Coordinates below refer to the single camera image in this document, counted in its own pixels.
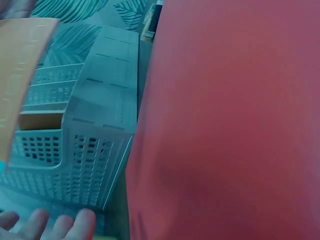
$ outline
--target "patterned cloth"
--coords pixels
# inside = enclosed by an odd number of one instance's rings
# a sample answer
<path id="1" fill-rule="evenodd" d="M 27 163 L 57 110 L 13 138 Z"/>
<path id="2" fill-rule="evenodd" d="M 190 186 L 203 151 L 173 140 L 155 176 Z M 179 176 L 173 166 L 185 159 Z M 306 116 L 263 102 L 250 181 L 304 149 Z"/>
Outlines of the patterned cloth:
<path id="1" fill-rule="evenodd" d="M 38 67 L 83 63 L 103 25 L 135 31 L 147 0 L 37 0 L 32 17 L 61 24 Z"/>

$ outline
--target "red fabric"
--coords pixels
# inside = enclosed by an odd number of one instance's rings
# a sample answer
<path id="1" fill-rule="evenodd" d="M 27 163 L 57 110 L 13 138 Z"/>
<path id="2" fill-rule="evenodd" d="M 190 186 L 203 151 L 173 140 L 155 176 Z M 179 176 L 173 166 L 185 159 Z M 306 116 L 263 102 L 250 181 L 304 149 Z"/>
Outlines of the red fabric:
<path id="1" fill-rule="evenodd" d="M 131 240 L 320 239 L 320 2 L 165 0 Z"/>

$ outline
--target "finger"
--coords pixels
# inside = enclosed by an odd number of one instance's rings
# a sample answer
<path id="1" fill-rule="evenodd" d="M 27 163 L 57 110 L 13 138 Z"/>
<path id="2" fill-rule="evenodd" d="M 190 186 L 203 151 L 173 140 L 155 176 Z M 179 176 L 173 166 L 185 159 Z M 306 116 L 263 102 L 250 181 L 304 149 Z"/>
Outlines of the finger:
<path id="1" fill-rule="evenodd" d="M 0 228 L 5 230 L 12 229 L 19 221 L 19 215 L 12 211 L 0 213 Z"/>
<path id="2" fill-rule="evenodd" d="M 36 0 L 15 0 L 14 6 L 15 10 L 14 18 L 27 18 L 30 16 L 32 10 L 34 9 Z"/>
<path id="3" fill-rule="evenodd" d="M 18 231 L 18 235 L 25 240 L 40 240 L 47 226 L 49 215 L 45 210 L 35 210 L 28 222 Z"/>
<path id="4" fill-rule="evenodd" d="M 74 225 L 74 220 L 70 216 L 59 216 L 55 221 L 51 234 L 47 237 L 47 240 L 61 240 L 65 238 L 69 230 Z"/>
<path id="5" fill-rule="evenodd" d="M 1 12 L 3 19 L 28 18 L 34 9 L 36 0 L 10 0 L 6 9 Z"/>
<path id="6" fill-rule="evenodd" d="M 3 13 L 11 0 L 0 0 L 0 14 Z"/>
<path id="7" fill-rule="evenodd" d="M 96 228 L 96 215 L 89 209 L 81 210 L 75 218 L 73 227 L 66 234 L 65 240 L 92 239 Z"/>

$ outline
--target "palm leaf print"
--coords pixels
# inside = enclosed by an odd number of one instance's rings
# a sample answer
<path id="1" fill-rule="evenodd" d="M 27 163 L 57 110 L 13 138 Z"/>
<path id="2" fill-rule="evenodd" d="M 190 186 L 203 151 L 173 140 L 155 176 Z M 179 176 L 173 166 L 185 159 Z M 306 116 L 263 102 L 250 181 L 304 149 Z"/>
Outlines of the palm leaf print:
<path id="1" fill-rule="evenodd" d="M 114 5 L 127 30 L 137 29 L 146 4 L 147 0 L 125 0 Z"/>
<path id="2" fill-rule="evenodd" d="M 38 0 L 33 17 L 56 18 L 63 23 L 85 20 L 102 9 L 108 0 Z"/>
<path id="3" fill-rule="evenodd" d="M 84 63 L 101 29 L 99 25 L 77 24 L 58 32 L 38 67 Z"/>

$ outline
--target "white plastic basket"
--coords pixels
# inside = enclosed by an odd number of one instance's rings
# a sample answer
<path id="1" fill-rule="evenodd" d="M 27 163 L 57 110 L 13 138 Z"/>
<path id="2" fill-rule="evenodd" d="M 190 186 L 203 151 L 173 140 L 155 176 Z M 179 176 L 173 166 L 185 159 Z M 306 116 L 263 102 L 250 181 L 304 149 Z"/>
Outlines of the white plastic basket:
<path id="1" fill-rule="evenodd" d="M 38 68 L 34 74 L 31 85 L 78 80 L 83 66 L 83 63 L 79 63 Z"/>
<path id="2" fill-rule="evenodd" d="M 16 131 L 9 171 L 0 173 L 0 185 L 64 205 L 106 208 L 128 158 L 137 123 L 138 46 L 136 32 L 105 26 L 78 81 L 48 77 L 55 76 L 50 73 L 53 68 L 37 70 L 37 80 L 32 81 L 22 109 L 60 111 L 64 113 L 62 128 Z M 98 60 L 108 68 L 99 68 L 92 79 L 92 67 Z M 73 76 L 70 66 L 55 69 L 65 76 L 67 67 Z M 73 67 L 82 69 L 79 64 Z"/>

